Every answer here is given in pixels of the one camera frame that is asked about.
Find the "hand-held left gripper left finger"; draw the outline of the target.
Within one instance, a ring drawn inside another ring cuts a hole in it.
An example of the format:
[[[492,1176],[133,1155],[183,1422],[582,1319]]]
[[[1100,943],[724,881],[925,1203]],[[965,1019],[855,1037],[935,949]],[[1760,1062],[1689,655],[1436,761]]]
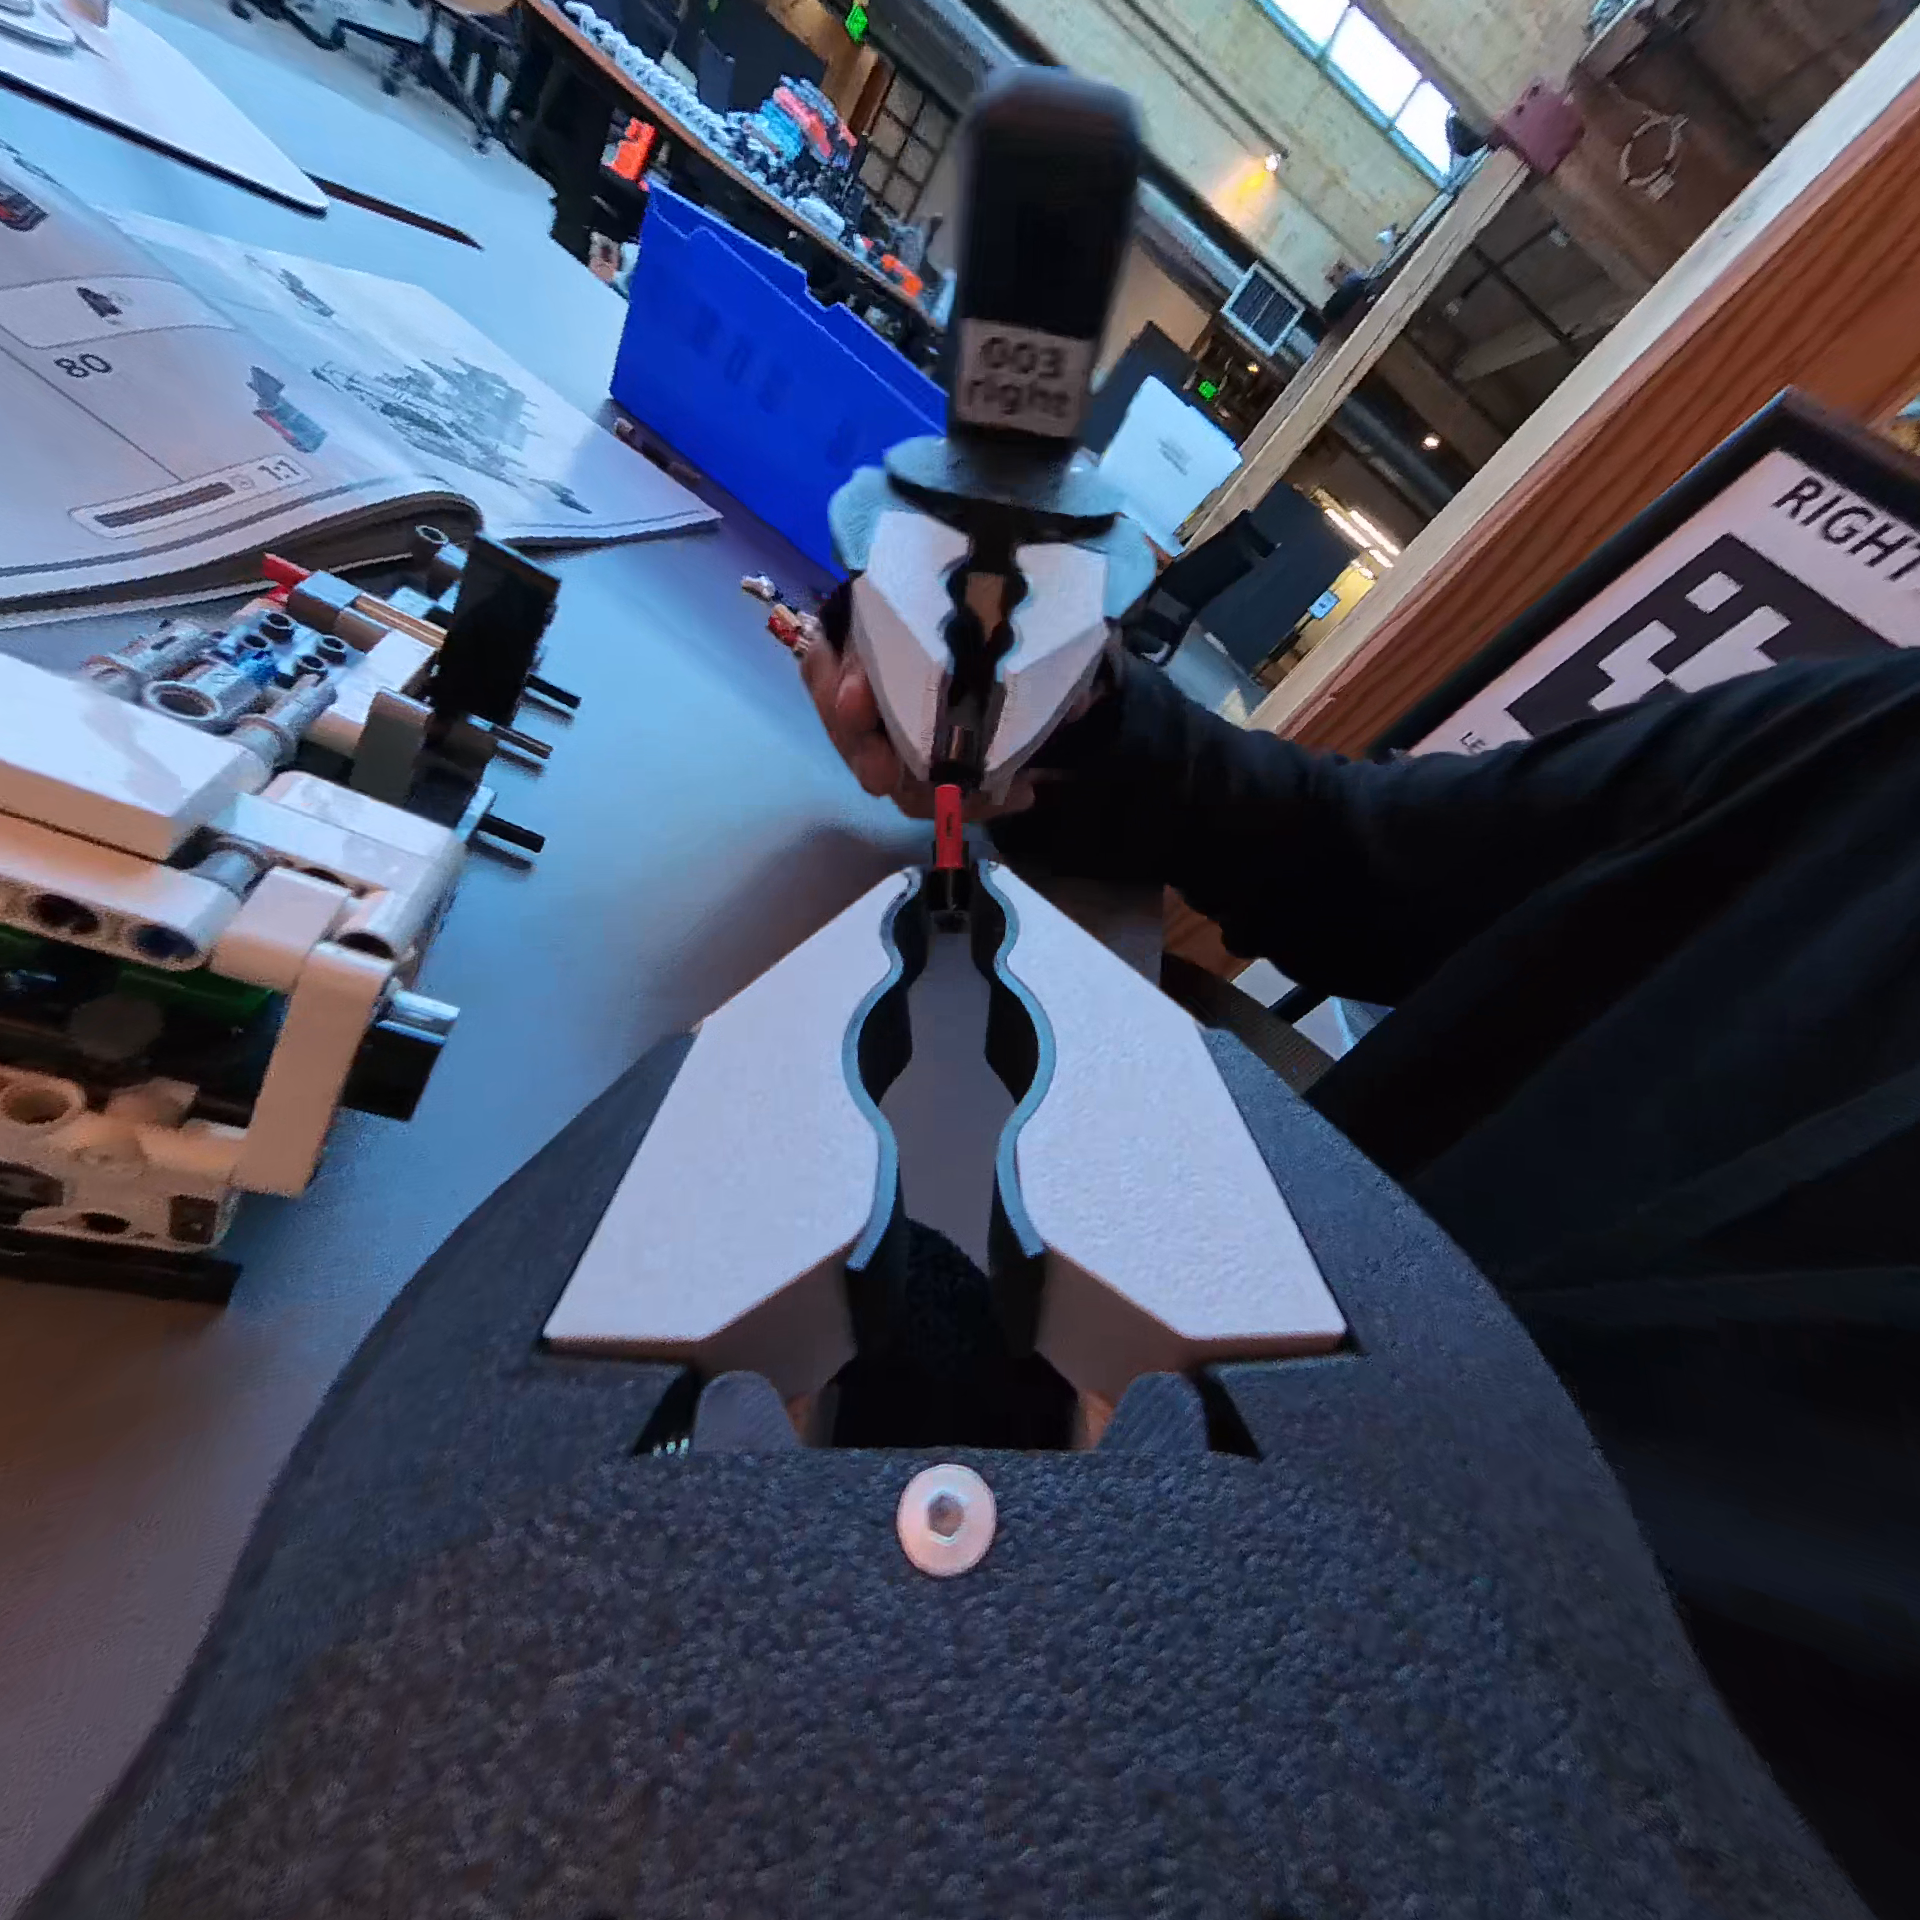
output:
[[[900,1142],[920,872],[868,889],[690,1041],[541,1329],[561,1356],[751,1377],[776,1429],[834,1442],[904,1262]]]

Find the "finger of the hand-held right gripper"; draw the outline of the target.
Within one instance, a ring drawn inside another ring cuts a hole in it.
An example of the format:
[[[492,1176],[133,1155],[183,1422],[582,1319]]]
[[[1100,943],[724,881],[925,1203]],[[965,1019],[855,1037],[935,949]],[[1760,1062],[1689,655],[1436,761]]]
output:
[[[1069,542],[971,561],[971,780],[1011,784],[1067,720],[1105,653],[1108,567]]]
[[[881,511],[852,580],[850,642],[877,723],[917,782],[980,784],[980,723],[951,715],[948,624],[954,578],[971,559],[962,530],[920,511]]]

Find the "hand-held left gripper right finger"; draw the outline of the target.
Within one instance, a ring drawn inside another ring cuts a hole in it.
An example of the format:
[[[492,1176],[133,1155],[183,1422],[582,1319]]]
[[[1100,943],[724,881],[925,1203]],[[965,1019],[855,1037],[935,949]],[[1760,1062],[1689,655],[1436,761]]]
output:
[[[1201,1024],[1002,862],[973,868],[1008,1344],[1072,1390],[1093,1448],[1143,1379],[1324,1358],[1348,1322]]]

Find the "black red lego connector assembly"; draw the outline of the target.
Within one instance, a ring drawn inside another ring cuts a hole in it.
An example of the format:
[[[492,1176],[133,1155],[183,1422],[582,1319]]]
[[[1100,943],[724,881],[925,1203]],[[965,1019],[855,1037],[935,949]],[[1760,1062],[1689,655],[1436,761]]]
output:
[[[924,909],[930,925],[958,935],[971,909],[971,858],[965,826],[967,788],[939,780],[932,788],[932,852],[924,872]]]

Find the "person's right forearm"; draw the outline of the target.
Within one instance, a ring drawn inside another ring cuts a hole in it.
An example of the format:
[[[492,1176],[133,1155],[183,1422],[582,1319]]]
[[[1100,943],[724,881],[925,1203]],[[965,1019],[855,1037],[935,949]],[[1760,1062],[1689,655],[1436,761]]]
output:
[[[1129,666],[995,848],[1169,889],[1436,1037],[1915,1053],[1915,655],[1768,666],[1479,755],[1316,755]]]

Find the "pile of small lego pins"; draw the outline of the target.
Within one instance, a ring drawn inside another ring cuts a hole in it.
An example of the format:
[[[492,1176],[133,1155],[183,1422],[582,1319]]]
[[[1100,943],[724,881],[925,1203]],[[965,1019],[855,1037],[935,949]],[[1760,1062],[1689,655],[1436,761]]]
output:
[[[796,661],[827,642],[820,615],[793,605],[770,575],[743,575],[738,589],[766,609],[766,630]]]

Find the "partly built lego truck model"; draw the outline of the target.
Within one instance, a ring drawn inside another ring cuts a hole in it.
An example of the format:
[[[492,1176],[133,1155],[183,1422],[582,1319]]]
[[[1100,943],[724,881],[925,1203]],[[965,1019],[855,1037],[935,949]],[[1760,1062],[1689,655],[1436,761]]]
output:
[[[296,1198],[341,1114],[410,1123],[459,1019],[417,991],[560,580],[415,526],[395,589],[277,555],[212,622],[56,675],[3,657],[2,1268],[223,1307],[240,1204]]]

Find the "open lego instruction booklet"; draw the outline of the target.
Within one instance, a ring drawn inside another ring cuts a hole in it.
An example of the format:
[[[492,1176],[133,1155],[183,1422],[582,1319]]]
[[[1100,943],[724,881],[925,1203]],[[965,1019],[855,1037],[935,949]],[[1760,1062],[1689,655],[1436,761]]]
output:
[[[420,286],[88,204],[3,147],[2,612],[195,603],[415,526],[541,550],[718,512]]]

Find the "person's right hand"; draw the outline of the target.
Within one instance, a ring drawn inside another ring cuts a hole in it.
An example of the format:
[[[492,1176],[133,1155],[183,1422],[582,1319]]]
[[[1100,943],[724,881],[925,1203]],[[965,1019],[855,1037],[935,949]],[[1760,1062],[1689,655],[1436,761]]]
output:
[[[933,786],[906,769],[852,645],[850,583],[839,583],[822,600],[796,659],[827,741],[862,793],[932,826],[938,819]]]

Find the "black background office chair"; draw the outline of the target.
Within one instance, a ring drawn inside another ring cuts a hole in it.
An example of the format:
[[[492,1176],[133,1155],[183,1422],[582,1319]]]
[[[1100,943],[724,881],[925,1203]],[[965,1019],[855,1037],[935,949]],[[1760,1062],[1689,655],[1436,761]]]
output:
[[[1283,534],[1264,526],[1253,512],[1236,514],[1210,539],[1190,544],[1163,565],[1153,585],[1120,617],[1122,647],[1147,665],[1168,665],[1199,615],[1282,544]]]

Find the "black mesh office chair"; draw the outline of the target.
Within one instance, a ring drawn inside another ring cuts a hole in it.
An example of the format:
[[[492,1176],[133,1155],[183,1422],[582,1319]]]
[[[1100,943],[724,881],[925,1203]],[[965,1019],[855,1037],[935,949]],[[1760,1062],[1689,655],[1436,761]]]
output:
[[[1290,1093],[1309,1093],[1334,1057],[1236,983],[1174,953],[1159,958],[1159,991],[1206,1030],[1228,1035]]]

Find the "white board panel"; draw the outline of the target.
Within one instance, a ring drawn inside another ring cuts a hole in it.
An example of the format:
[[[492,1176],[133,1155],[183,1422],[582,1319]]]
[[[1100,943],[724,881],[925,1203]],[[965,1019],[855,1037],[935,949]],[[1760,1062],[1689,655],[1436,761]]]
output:
[[[1182,529],[1241,466],[1234,439],[1159,379],[1133,391],[1098,473],[1151,544],[1174,559]]]

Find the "person's dark clothing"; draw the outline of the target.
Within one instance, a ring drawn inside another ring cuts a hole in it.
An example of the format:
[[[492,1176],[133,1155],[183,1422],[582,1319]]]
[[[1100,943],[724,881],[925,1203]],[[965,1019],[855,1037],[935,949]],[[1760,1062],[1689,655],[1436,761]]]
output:
[[[1700,1652],[1877,1917],[1915,1917],[1915,1053],[1386,1020],[1318,1111],[1499,1289]]]

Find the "instruction sign on white stand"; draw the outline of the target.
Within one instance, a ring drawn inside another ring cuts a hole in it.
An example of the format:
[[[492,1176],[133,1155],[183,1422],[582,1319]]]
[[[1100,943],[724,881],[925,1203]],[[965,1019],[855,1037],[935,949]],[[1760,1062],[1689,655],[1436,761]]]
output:
[[[2,84],[310,216],[324,190],[129,5],[3,3]]]

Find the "wall vent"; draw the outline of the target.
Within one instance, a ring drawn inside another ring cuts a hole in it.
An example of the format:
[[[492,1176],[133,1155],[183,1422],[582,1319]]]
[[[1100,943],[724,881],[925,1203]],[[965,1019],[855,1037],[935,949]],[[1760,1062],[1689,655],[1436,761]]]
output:
[[[1247,353],[1267,362],[1283,350],[1306,315],[1306,303],[1282,276],[1252,263],[1222,300],[1216,318]]]

